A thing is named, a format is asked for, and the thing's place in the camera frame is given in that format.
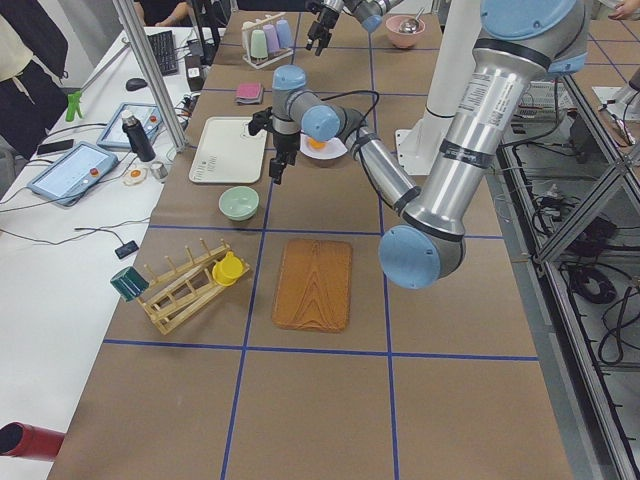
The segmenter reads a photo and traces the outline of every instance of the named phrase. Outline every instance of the label on robot arm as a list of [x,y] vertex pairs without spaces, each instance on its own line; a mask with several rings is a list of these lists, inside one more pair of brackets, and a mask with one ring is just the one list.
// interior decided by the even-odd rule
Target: label on robot arm
[[524,85],[514,79],[474,73],[458,112],[476,117],[478,123],[504,130],[523,90]]

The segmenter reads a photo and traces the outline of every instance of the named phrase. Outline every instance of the white desk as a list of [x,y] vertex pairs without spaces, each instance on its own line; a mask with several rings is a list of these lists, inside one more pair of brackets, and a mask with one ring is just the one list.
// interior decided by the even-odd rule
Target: white desk
[[[156,33],[163,28],[150,28]],[[191,29],[173,29],[176,47],[184,45]],[[116,40],[105,54],[106,62],[120,49]],[[186,53],[181,50],[178,58]],[[104,63],[96,67],[98,71]],[[82,96],[83,119],[68,124],[62,118],[53,130],[71,125],[105,123],[122,102],[154,103],[149,88],[127,92],[126,81],[142,74],[131,49],[123,53]],[[184,73],[164,77],[174,104],[190,93]],[[95,143],[100,128],[78,129],[51,138],[74,138]],[[166,131],[154,143],[157,159],[167,162],[173,146]],[[129,155],[107,178],[121,174]],[[26,166],[5,195],[24,187],[45,167]],[[60,241],[78,233],[76,227],[115,225],[148,217],[162,191],[151,175],[141,184],[125,186],[122,179],[97,185],[76,205],[63,208],[46,204],[26,210],[7,209],[44,201],[30,190],[0,205],[0,228],[31,238]],[[146,224],[114,229],[124,240],[138,244]],[[13,421],[66,431],[91,370],[104,332],[118,301],[109,279],[131,265],[135,255],[119,260],[120,245],[109,233],[97,232],[59,246],[38,245],[0,233],[0,427]],[[51,464],[0,457],[0,478],[38,480]]]

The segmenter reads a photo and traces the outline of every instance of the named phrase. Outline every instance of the black bottle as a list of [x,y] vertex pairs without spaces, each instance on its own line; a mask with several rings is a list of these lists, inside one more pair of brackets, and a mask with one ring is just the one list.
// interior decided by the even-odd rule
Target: black bottle
[[142,123],[133,116],[129,110],[122,111],[122,130],[129,137],[129,144],[133,153],[138,154],[138,158],[142,162],[150,162],[156,158],[156,152],[153,151],[149,137],[147,137]]

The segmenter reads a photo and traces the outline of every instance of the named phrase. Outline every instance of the person's hand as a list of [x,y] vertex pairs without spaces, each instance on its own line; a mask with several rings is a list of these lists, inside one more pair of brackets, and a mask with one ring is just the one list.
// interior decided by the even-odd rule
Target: person's hand
[[640,0],[623,0],[616,5],[615,11],[609,15],[611,20],[626,20],[640,7]]

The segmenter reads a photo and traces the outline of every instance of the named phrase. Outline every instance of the green clip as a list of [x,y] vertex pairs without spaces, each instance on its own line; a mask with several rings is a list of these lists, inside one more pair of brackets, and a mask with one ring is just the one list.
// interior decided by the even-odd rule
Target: green clip
[[67,107],[67,116],[65,117],[67,122],[73,122],[76,118],[76,113],[80,118],[82,118],[82,112],[80,111],[80,97],[82,97],[81,90],[67,95],[67,101],[69,103],[69,106]]

